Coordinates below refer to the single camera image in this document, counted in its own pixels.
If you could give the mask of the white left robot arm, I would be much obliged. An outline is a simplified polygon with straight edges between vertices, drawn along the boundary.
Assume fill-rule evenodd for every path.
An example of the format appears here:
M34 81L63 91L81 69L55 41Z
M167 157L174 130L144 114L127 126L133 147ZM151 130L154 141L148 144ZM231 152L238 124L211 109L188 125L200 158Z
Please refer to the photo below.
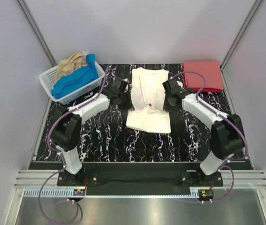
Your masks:
M49 131L49 142L61 154L68 181L78 186L84 180L83 167L77 150L81 139L81 126L96 114L116 105L120 110L133 110L129 93L129 80L117 78L111 85L100 90L90 99L57 111L57 120Z

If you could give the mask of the white Coca-Cola t-shirt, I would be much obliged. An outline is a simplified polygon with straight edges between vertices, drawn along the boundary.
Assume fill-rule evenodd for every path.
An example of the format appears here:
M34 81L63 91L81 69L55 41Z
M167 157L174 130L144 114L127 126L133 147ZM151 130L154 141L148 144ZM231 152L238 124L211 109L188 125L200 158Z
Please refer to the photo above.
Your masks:
M147 133L171 133L169 113L163 110L168 71L135 68L132 70L131 101L126 126Z

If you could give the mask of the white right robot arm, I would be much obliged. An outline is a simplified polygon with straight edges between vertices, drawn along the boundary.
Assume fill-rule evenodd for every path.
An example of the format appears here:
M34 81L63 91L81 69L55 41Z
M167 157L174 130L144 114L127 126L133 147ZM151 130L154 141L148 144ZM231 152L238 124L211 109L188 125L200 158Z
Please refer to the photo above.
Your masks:
M163 82L165 90L164 110L183 109L196 116L210 129L210 153L200 164L201 171L196 173L196 182L206 186L225 162L241 150L248 154L241 118L237 114L228 115L217 110L199 97L191 89L183 89L177 80Z

